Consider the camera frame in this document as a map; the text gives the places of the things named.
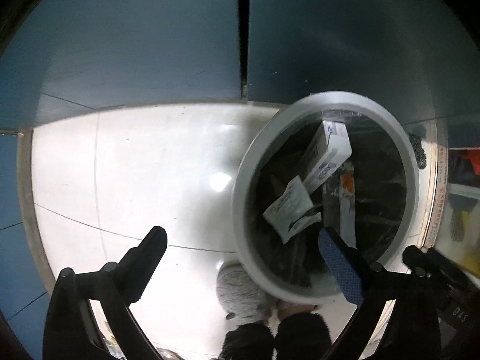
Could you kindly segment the white medicine sachet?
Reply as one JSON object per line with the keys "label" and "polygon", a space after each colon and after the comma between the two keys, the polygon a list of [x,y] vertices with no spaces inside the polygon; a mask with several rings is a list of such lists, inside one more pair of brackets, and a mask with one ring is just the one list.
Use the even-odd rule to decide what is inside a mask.
{"label": "white medicine sachet", "polygon": [[263,217],[281,236],[289,234],[295,223],[313,208],[312,200],[300,176],[294,177],[281,197],[263,213]]}

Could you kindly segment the long white medicine box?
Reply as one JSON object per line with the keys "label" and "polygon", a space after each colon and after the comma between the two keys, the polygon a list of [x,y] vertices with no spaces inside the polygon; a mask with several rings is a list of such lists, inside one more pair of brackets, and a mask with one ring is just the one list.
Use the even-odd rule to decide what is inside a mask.
{"label": "long white medicine box", "polygon": [[306,191],[315,192],[351,155],[346,125],[323,120],[300,160],[298,174]]}

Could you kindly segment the green white sachet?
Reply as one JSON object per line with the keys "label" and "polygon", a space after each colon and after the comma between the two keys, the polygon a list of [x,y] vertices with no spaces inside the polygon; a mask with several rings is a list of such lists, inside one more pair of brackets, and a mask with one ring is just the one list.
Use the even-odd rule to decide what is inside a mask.
{"label": "green white sachet", "polygon": [[322,214],[318,212],[313,215],[305,215],[296,222],[290,223],[279,232],[282,243],[286,244],[293,236],[298,235],[310,225],[318,223],[321,220]]}

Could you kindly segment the white round trash bin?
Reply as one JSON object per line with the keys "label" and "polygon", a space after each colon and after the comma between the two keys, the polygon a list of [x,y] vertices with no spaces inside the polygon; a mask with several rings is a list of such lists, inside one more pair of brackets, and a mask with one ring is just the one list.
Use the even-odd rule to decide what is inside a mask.
{"label": "white round trash bin", "polygon": [[241,161],[232,202],[239,258],[274,297],[330,302],[340,289],[320,230],[389,265],[412,230],[418,189],[412,143],[389,111],[359,94],[312,94],[278,111]]}

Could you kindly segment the clear plastic blister pack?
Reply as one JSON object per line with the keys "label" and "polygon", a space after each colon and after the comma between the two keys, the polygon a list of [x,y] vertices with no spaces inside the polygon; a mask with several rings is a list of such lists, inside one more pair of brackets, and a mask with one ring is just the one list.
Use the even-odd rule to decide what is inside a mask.
{"label": "clear plastic blister pack", "polygon": [[324,225],[356,247],[356,200],[353,163],[347,160],[323,184]]}

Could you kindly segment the black trousers leg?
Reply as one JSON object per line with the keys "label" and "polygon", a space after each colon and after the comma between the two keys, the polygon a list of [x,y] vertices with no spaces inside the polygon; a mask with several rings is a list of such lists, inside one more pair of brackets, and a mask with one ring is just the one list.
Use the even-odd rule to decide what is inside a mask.
{"label": "black trousers leg", "polygon": [[322,359],[332,340],[319,314],[299,313],[283,319],[277,333],[260,323],[241,325],[229,331],[220,359]]}

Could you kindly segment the grey left slipper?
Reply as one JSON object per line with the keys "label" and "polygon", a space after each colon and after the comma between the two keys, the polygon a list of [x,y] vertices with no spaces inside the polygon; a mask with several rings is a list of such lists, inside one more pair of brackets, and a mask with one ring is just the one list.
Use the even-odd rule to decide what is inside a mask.
{"label": "grey left slipper", "polygon": [[239,262],[224,265],[216,277],[216,296],[226,319],[237,326],[265,323],[270,317],[270,298]]}

